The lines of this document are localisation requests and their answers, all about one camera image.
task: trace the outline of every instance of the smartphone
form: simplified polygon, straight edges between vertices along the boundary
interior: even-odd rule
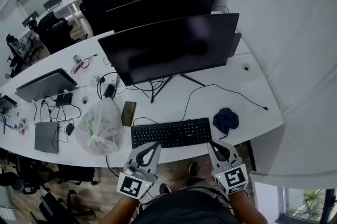
[[[126,101],[122,112],[123,126],[131,127],[133,116],[135,114],[136,104],[133,101]]]

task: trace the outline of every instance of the monitor stand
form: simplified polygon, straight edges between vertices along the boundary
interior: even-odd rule
[[[200,85],[200,86],[202,86],[202,87],[205,87],[205,86],[206,86],[206,85],[204,85],[204,84],[198,82],[197,80],[194,80],[193,78],[188,77],[188,76],[186,76],[186,75],[180,75],[180,76],[181,76],[181,77],[184,77],[184,78],[186,78],[186,79],[188,79],[188,80],[190,80],[190,81],[192,81],[192,82],[195,82],[195,83],[197,83],[198,85]],[[164,85],[163,85],[163,86],[156,92],[156,94],[153,95],[153,98],[151,99],[151,103],[153,103],[154,98],[159,94],[159,92],[163,89],[163,87],[165,87],[165,85],[166,85],[168,82],[171,81],[171,79],[172,79],[173,77],[174,77],[174,76],[170,76],[170,77],[168,78],[168,80],[165,81]]]

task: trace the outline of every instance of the shoe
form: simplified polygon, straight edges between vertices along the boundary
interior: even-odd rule
[[[198,176],[200,167],[196,161],[192,162],[189,166],[189,176]]]
[[[171,193],[172,190],[171,188],[167,185],[167,184],[164,184],[162,183],[160,186],[159,186],[159,193],[160,194],[163,194],[163,193]]]

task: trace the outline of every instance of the silver laptop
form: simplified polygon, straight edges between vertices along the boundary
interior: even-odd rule
[[[58,154],[58,122],[36,123],[35,150]]]

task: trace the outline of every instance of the plastic bag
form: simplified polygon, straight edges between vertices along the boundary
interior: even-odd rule
[[[93,155],[118,151],[122,135],[121,114],[110,98],[100,100],[90,107],[75,128],[78,144]]]

